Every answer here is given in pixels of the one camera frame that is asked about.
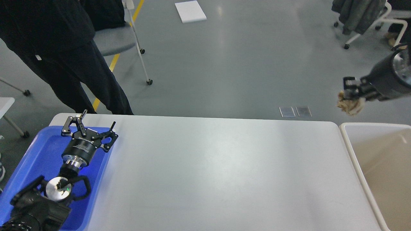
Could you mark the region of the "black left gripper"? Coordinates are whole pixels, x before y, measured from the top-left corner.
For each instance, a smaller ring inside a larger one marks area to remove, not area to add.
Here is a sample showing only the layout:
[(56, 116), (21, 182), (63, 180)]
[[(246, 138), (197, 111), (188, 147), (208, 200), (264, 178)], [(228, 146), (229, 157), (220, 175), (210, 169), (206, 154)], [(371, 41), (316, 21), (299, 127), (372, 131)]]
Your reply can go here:
[(64, 163), (75, 162), (75, 167), (87, 167), (97, 148), (108, 153), (117, 141), (118, 134), (114, 131), (116, 121), (113, 121), (110, 129), (104, 133), (92, 129), (86, 129), (82, 119), (88, 110), (84, 110), (76, 116), (69, 116), (61, 129), (62, 137), (71, 137), (61, 157)]

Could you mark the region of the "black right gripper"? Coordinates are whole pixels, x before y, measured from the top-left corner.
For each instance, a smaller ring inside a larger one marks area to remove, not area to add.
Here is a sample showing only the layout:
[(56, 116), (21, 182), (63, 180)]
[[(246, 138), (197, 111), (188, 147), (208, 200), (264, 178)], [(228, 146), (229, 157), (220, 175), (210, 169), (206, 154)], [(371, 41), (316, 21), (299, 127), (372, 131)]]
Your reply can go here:
[(358, 79), (343, 78), (344, 100), (387, 101), (409, 97), (410, 51), (395, 51), (379, 61), (371, 72)]

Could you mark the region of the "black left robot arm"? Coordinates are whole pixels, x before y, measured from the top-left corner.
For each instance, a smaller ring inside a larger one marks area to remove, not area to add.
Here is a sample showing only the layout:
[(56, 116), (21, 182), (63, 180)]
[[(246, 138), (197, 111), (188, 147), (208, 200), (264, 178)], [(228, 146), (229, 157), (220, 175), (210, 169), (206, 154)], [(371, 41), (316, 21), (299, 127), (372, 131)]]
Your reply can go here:
[(2, 231), (83, 231), (118, 138), (86, 112), (38, 133), (1, 193)]

